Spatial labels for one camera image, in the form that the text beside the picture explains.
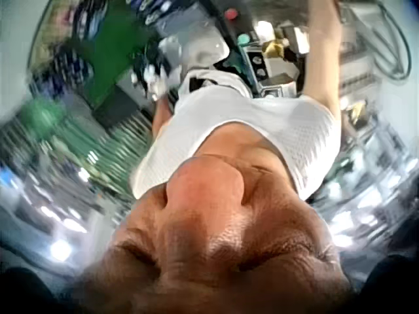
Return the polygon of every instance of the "fluorescent light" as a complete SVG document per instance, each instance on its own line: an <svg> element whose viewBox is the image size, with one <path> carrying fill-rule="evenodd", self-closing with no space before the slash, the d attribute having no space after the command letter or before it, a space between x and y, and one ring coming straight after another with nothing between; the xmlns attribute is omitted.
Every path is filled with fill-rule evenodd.
<svg viewBox="0 0 419 314"><path fill-rule="evenodd" d="M368 216L365 216L365 217L361 218L361 223L362 224L370 224L374 220L375 220L374 215L368 215Z"/></svg>
<svg viewBox="0 0 419 314"><path fill-rule="evenodd" d="M416 167L417 164L418 164L418 159L417 158L412 159L411 161L408 162L406 166L406 171L411 172Z"/></svg>
<svg viewBox="0 0 419 314"><path fill-rule="evenodd" d="M377 189L374 189L360 201L360 203L358 204L358 208L376 207L380 205L381 202L381 193Z"/></svg>
<svg viewBox="0 0 419 314"><path fill-rule="evenodd" d="M344 167L344 166L346 166L347 164L349 164L349 159L347 158L347 159L345 159L343 162L341 162L340 163L340 166L341 167Z"/></svg>
<svg viewBox="0 0 419 314"><path fill-rule="evenodd" d="M329 230L332 234L338 234L344 230L350 229L354 226L354 222L351 218L350 211L344 211L343 213L337 214L333 217L332 222L329 225Z"/></svg>
<svg viewBox="0 0 419 314"><path fill-rule="evenodd" d="M51 245L50 253L59 262L64 262L67 260L71 254L71 246L68 242L64 240L58 240Z"/></svg>
<svg viewBox="0 0 419 314"><path fill-rule="evenodd" d="M394 175L393 177L390 178L390 180L387 183L387 187L388 188L393 188L396 185L399 184L401 177L399 175Z"/></svg>
<svg viewBox="0 0 419 314"><path fill-rule="evenodd" d="M98 156L94 152L90 151L89 155L91 155L93 157L93 159L95 159L95 161L99 160Z"/></svg>
<svg viewBox="0 0 419 314"><path fill-rule="evenodd" d="M69 208L68 211L70 212L70 214L72 214L74 217L76 217L77 219L81 219L81 215L79 214L79 212L75 211L72 208Z"/></svg>
<svg viewBox="0 0 419 314"><path fill-rule="evenodd" d="M19 189L19 186L16 184L16 182L14 182L13 180L10 180L10 184L15 188L15 189Z"/></svg>
<svg viewBox="0 0 419 314"><path fill-rule="evenodd" d="M29 178L31 178L31 179L32 179L32 181L33 181L36 185L39 185L39 181L38 181L38 179L37 179L37 178L35 178L35 176L34 176L32 173L30 173L30 174L29 174Z"/></svg>
<svg viewBox="0 0 419 314"><path fill-rule="evenodd" d="M340 187L340 184L338 184L337 182L330 182L327 185L328 189L329 189L329 197L334 199L334 200L338 200L342 197L342 189Z"/></svg>
<svg viewBox="0 0 419 314"><path fill-rule="evenodd" d="M93 157L91 157L91 155L87 156L87 160L92 164L95 164L97 162Z"/></svg>
<svg viewBox="0 0 419 314"><path fill-rule="evenodd" d="M337 247L350 247L354 244L351 237L343 234L334 235L333 242Z"/></svg>
<svg viewBox="0 0 419 314"><path fill-rule="evenodd" d="M274 27L266 21L257 22L255 31L262 43L273 41L275 39Z"/></svg>
<svg viewBox="0 0 419 314"><path fill-rule="evenodd" d="M74 221L73 219L70 219L70 218L64 219L63 225L67 229L70 229L76 232L82 232L84 234L87 233L87 230L84 229L77 221Z"/></svg>
<svg viewBox="0 0 419 314"><path fill-rule="evenodd" d="M79 177L80 179L82 179L82 181L88 182L90 178L90 174L89 172L87 172L87 170L85 170L85 168L82 167L80 168L80 171L79 171Z"/></svg>
<svg viewBox="0 0 419 314"><path fill-rule="evenodd" d="M61 219L59 218L59 216L54 213L53 211L51 211L48 207L46 206L41 206L41 211L44 213L45 216L53 218L57 221L61 221Z"/></svg>

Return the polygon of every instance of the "man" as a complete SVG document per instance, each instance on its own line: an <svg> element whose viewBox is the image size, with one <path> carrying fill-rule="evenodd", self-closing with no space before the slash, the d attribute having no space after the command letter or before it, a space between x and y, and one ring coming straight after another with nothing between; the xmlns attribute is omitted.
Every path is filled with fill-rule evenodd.
<svg viewBox="0 0 419 314"><path fill-rule="evenodd" d="M304 202L340 145L336 3L309 4L302 97L250 99L239 78L202 70L173 116L157 101L139 200L73 294L84 310L324 312L349 298L327 225ZM191 92L193 78L203 87Z"/></svg>

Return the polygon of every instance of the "nose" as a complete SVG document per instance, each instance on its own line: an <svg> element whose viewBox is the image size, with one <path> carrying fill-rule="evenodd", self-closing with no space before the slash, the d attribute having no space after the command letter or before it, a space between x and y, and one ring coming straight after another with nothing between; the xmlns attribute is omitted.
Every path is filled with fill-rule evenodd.
<svg viewBox="0 0 419 314"><path fill-rule="evenodd" d="M228 265L214 256L218 249L234 250L241 244L242 174L220 158L200 156L173 174L166 193L167 206L158 228L160 247L165 248L160 256L162 271L167 276L196 278L218 270L215 264Z"/></svg>

